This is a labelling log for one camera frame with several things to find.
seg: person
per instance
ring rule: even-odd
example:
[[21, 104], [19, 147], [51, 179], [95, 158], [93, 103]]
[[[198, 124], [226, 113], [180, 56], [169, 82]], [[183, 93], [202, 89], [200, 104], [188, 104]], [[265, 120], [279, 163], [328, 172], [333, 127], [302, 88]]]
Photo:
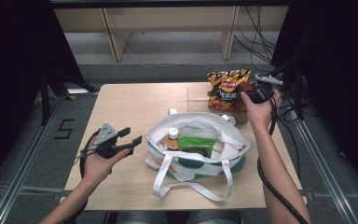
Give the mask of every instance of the person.
[[[282, 102], [278, 91], [273, 90], [272, 101], [276, 107]], [[281, 156], [269, 134], [271, 123], [271, 103], [254, 104], [249, 96], [241, 92], [241, 98], [246, 103], [249, 123], [255, 134], [258, 156], [264, 176], [269, 183], [297, 210], [297, 212], [311, 223], [310, 213], [299, 193], [295, 182], [289, 175]], [[115, 157], [106, 160], [98, 154], [89, 155], [85, 163], [85, 175], [72, 193], [60, 203], [41, 223], [59, 223], [74, 214], [88, 199], [97, 186], [109, 175], [112, 167], [128, 154], [128, 150], [121, 151]], [[298, 223], [289, 210], [263, 185], [268, 214], [271, 223]], [[240, 223], [236, 220], [238, 211], [207, 211], [191, 212], [187, 223]], [[151, 223], [167, 223], [163, 212], [119, 213], [117, 223], [139, 223], [146, 219], [154, 219]]]

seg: bottle cap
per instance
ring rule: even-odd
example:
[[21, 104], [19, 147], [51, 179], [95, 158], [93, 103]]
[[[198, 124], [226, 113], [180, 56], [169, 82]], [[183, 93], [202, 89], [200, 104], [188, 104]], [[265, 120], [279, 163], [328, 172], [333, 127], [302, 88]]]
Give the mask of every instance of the bottle cap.
[[171, 139], [176, 139], [178, 138], [178, 135], [179, 135], [179, 131], [177, 128], [170, 128], [170, 130], [168, 131], [168, 136], [171, 138]]

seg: white strap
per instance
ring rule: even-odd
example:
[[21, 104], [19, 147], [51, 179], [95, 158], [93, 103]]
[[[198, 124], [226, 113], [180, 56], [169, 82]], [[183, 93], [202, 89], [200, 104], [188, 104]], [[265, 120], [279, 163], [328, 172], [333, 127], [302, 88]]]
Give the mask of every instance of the white strap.
[[161, 186], [162, 181], [164, 180], [164, 176], [167, 174], [168, 168], [170, 167], [173, 156], [170, 154], [165, 155], [164, 161], [161, 164], [161, 167], [158, 171], [158, 175], [156, 177], [155, 183], [153, 185], [153, 194], [158, 196], [159, 198], [164, 197], [171, 188], [183, 185], [189, 185], [192, 189], [196, 190], [198, 193], [202, 194], [206, 198], [216, 201], [222, 202], [224, 201], [232, 192], [233, 180], [231, 170], [229, 169], [229, 161], [222, 161], [223, 170], [226, 174], [227, 178], [227, 192], [226, 195], [220, 197], [216, 194], [212, 193], [210, 190], [206, 189], [199, 183], [195, 182], [180, 182], [176, 184], [166, 185], [164, 187]]

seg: snack bag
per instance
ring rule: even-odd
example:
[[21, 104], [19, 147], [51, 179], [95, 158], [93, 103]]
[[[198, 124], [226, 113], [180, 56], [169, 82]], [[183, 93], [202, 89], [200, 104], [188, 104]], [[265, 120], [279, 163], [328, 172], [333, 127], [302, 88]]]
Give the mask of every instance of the snack bag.
[[224, 111], [233, 110], [239, 97], [239, 86], [248, 80], [250, 73], [249, 69], [208, 73], [207, 78], [212, 85], [208, 107]]

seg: tote bag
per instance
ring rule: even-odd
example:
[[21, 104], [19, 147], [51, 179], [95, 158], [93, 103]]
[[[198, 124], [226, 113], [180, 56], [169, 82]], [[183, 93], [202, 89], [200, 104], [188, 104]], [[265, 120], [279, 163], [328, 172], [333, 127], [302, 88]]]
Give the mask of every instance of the tote bag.
[[[162, 142], [170, 128], [180, 133], [216, 139], [211, 158], [198, 153], [165, 150]], [[153, 194], [164, 197], [171, 188], [189, 185], [203, 196], [217, 202], [224, 201], [232, 192], [232, 172], [238, 172], [245, 163], [246, 150], [251, 146], [249, 139], [226, 119], [207, 112], [171, 114], [160, 120], [146, 132], [147, 151], [145, 162], [158, 170], [153, 185]], [[178, 183], [161, 186], [165, 175]], [[223, 196], [212, 193], [207, 187], [194, 180], [203, 177], [225, 175], [227, 192]]]

